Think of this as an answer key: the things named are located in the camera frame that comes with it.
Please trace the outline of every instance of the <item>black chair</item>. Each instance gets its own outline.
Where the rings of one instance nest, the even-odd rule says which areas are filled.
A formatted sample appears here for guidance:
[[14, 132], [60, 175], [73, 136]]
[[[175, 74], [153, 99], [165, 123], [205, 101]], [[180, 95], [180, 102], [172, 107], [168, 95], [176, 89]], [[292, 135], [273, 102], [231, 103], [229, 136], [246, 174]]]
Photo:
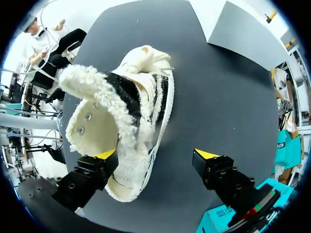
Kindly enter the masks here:
[[[42, 60], [38, 67], [41, 67], [44, 64], [44, 60]], [[57, 72], [57, 68], [53, 67], [51, 64], [46, 63], [45, 66], [42, 68], [42, 70], [44, 72], [46, 72], [47, 74], [51, 75], [52, 77], [55, 77], [56, 72]], [[34, 79], [31, 81], [31, 83], [34, 86], [38, 86], [42, 89], [45, 90], [49, 90], [52, 88], [53, 86], [53, 79], [50, 79], [49, 77], [45, 76], [44, 74], [40, 73], [40, 72], [36, 72]]]

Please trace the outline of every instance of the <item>black sneaker panel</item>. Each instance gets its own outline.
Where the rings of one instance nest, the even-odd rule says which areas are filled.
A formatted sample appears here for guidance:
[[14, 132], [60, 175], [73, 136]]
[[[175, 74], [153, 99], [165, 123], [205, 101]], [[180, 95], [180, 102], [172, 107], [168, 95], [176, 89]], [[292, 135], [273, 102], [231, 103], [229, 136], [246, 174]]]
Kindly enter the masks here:
[[136, 85], [132, 81], [114, 73], [109, 73], [105, 79], [107, 83], [114, 87], [121, 100], [126, 103], [129, 114], [135, 119], [134, 125], [139, 126], [141, 113]]

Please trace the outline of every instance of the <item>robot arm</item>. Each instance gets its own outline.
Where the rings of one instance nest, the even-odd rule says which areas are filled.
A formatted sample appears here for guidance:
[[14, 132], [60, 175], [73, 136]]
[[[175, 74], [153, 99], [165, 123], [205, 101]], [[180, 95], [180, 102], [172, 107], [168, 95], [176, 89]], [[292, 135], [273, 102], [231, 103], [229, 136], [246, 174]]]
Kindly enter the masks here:
[[199, 149], [193, 151], [192, 165], [199, 173], [207, 190], [216, 194], [236, 213], [228, 227], [240, 226], [241, 232], [254, 227], [262, 228], [266, 217], [274, 211], [273, 205], [280, 197], [277, 190], [265, 184], [256, 189], [255, 179], [245, 176], [233, 166], [233, 159]]

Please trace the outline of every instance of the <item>white shirt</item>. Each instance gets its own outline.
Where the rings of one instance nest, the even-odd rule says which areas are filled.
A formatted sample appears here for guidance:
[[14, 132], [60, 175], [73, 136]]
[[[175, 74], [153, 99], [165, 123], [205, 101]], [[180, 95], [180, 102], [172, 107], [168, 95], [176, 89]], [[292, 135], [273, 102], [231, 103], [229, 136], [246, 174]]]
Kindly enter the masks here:
[[51, 28], [48, 28], [41, 36], [38, 36], [42, 31], [43, 27], [40, 27], [35, 35], [31, 35], [31, 39], [26, 48], [27, 58], [30, 58], [33, 54], [37, 55], [42, 51], [49, 50], [48, 38], [50, 40], [51, 52], [58, 48], [60, 36]]

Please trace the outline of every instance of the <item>teal box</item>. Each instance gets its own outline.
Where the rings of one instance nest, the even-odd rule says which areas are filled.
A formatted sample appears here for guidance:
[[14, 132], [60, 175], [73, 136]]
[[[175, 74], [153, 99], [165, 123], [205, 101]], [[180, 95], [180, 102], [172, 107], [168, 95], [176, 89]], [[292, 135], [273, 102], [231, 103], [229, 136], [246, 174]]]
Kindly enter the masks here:
[[278, 132], [275, 165], [284, 166], [285, 169], [301, 163], [300, 136], [292, 139], [287, 130]]
[[[5, 106], [7, 108], [11, 108], [11, 109], [23, 110], [21, 103], [8, 103]], [[17, 112], [10, 111], [10, 110], [5, 110], [5, 111], [6, 111], [6, 114], [9, 114], [9, 115], [17, 115], [18, 114]]]
[[292, 137], [288, 134], [287, 130], [278, 132], [276, 159], [274, 164], [280, 166], [286, 166], [289, 164], [292, 149], [291, 141]]
[[287, 159], [288, 163], [284, 169], [294, 167], [301, 163], [301, 136], [291, 141], [291, 156]]
[[[274, 207], [284, 206], [291, 195], [293, 188], [268, 178], [258, 185], [256, 189], [261, 188], [266, 183], [281, 193], [281, 196], [274, 204]], [[220, 233], [228, 229], [228, 223], [234, 214], [235, 211], [231, 208], [227, 208], [225, 205], [208, 210], [204, 213], [196, 233]]]

